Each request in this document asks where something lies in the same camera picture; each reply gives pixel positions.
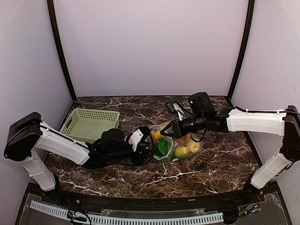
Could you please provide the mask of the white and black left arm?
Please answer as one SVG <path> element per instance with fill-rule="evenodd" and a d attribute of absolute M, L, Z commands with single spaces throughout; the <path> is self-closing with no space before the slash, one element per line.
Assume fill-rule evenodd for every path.
<path fill-rule="evenodd" d="M 66 193 L 60 190 L 58 178 L 45 166 L 37 149 L 54 153 L 87 169 L 125 165 L 127 159 L 131 160 L 130 166 L 142 166 L 151 161 L 155 153 L 148 127 L 139 127 L 129 136 L 111 128 L 94 143 L 88 143 L 52 129 L 41 120 L 38 112 L 28 114 L 10 126 L 4 158 L 18 162 L 40 188 L 48 192 L 55 204 L 63 204 Z"/>

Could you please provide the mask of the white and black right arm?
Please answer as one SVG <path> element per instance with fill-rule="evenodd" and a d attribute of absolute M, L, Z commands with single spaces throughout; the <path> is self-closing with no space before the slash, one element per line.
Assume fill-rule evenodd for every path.
<path fill-rule="evenodd" d="M 193 115 L 173 120 L 161 130 L 162 136 L 180 138 L 200 130 L 204 132 L 255 132 L 283 137 L 282 146 L 250 178 L 239 199 L 250 203 L 271 179 L 300 159 L 300 114 L 293 105 L 283 110 L 259 111 L 226 108 L 216 111 L 206 92 L 188 97 Z"/>

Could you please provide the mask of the green fake vegetable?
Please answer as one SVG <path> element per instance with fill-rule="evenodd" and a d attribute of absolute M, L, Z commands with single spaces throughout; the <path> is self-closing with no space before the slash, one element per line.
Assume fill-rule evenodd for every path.
<path fill-rule="evenodd" d="M 157 145 L 157 154 L 159 156 L 166 156 L 169 152 L 170 147 L 171 144 L 167 140 L 160 140 Z"/>

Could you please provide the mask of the clear zip top bag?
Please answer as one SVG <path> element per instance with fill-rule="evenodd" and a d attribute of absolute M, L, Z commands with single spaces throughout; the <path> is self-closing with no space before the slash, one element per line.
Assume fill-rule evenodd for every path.
<path fill-rule="evenodd" d="M 163 139 L 167 140 L 170 144 L 171 144 L 171 147 L 169 149 L 169 152 L 166 156 L 159 156 L 157 154 L 158 152 L 158 148 L 157 148 L 157 145 L 158 145 L 158 140 L 155 140 L 154 138 L 154 134 L 157 130 L 161 131 L 164 127 L 166 126 L 166 123 L 163 123 L 161 125 L 153 125 L 153 126 L 150 126 L 150 134 L 152 136 L 152 138 L 154 139 L 154 149 L 155 149 L 155 153 L 154 153 L 154 158 L 158 161 L 161 161 L 161 162 L 168 162 L 168 163 L 171 163 L 171 162 L 175 162 L 175 161 L 178 161 L 178 160 L 182 160 L 182 159 L 186 159 L 186 158 L 190 158 L 194 155 L 196 155 L 197 153 L 199 153 L 202 149 L 203 149 L 203 140 L 200 141 L 200 138 L 196 137 L 195 135 L 192 135 L 191 133 L 186 135 L 187 136 L 187 142 L 191 139 L 193 140 L 194 142 L 200 142 L 201 143 L 201 148 L 200 150 L 195 153 L 195 154 L 192 154 L 190 153 L 190 156 L 189 157 L 186 157 L 186 158 L 176 158 L 174 156 L 174 150 L 178 147 L 177 146 L 177 143 L 175 141 L 176 138 L 171 138 L 171 137 L 168 137 L 168 136 L 162 136 Z"/>

